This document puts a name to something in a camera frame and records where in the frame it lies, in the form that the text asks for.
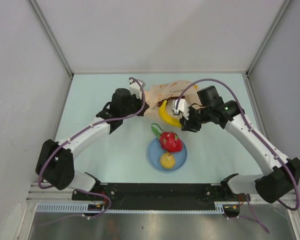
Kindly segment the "yellow fake banana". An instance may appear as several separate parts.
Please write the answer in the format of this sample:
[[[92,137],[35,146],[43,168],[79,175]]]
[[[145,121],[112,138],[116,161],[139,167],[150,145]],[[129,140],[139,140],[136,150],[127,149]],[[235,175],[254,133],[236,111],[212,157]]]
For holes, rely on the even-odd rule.
[[[181,128],[182,125],[181,125],[179,119],[170,116],[166,111],[166,106],[167,106],[167,100],[165,99],[162,102],[161,106],[158,108],[158,114],[159,114],[160,118],[170,126],[173,126],[176,128]]]

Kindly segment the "red fake dragon fruit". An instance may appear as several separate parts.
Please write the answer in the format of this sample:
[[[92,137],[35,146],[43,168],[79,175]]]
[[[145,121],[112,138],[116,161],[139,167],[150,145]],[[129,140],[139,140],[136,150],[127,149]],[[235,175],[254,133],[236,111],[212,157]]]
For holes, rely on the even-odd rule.
[[[165,131],[157,123],[152,123],[150,127],[163,150],[169,153],[178,153],[182,151],[183,143],[175,132]]]

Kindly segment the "translucent orange plastic bag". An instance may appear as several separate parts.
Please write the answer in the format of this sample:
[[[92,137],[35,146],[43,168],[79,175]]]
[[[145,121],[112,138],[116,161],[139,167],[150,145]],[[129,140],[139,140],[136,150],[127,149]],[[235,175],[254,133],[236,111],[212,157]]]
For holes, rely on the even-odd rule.
[[[172,100],[178,99],[186,87],[190,85],[188,80],[177,80],[171,83],[154,84],[149,91],[145,92],[145,100],[149,108],[145,111],[144,116],[155,121],[162,122],[159,116],[158,102],[167,100],[167,113],[173,116]]]

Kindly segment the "yellow fake pear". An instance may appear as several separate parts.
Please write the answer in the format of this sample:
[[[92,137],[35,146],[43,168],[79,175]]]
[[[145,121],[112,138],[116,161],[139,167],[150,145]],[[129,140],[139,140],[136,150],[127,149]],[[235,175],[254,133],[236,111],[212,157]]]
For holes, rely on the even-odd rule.
[[[172,169],[175,164],[176,164],[176,159],[174,155],[170,152],[165,152],[161,157],[160,157],[160,165],[165,168],[165,169]]]

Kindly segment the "blue plastic plate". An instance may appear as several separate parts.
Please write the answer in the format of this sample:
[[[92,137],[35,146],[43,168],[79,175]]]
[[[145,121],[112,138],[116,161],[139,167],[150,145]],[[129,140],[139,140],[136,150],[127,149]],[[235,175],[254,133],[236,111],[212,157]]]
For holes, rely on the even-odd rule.
[[[186,145],[183,141],[181,143],[181,151],[168,152],[161,147],[159,140],[154,138],[147,147],[147,160],[158,171],[174,172],[186,163],[188,156]]]

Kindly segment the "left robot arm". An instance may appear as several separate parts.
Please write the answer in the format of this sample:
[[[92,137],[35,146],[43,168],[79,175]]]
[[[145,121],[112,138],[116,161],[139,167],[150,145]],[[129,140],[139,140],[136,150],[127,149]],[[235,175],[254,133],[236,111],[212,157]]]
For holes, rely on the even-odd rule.
[[[142,116],[146,109],[142,88],[137,92],[118,88],[111,101],[84,129],[60,141],[46,140],[35,168],[39,188],[46,189],[42,183],[45,180],[49,183],[48,188],[80,190],[88,199],[97,199],[101,193],[97,179],[87,172],[76,170],[75,159],[94,142],[113,133],[125,119]]]

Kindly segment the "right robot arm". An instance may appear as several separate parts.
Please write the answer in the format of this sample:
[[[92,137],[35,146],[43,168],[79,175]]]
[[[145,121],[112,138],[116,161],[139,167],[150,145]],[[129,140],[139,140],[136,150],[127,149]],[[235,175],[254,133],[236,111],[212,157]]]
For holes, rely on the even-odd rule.
[[[221,181],[221,196],[232,201],[238,194],[258,194],[264,201],[274,203],[297,188],[300,160],[289,158],[276,149],[248,120],[237,98],[224,102],[211,85],[197,92],[199,109],[179,97],[174,113],[182,113],[183,131],[198,132],[201,125],[212,122],[235,137],[249,152],[261,170],[259,175],[234,173]]]

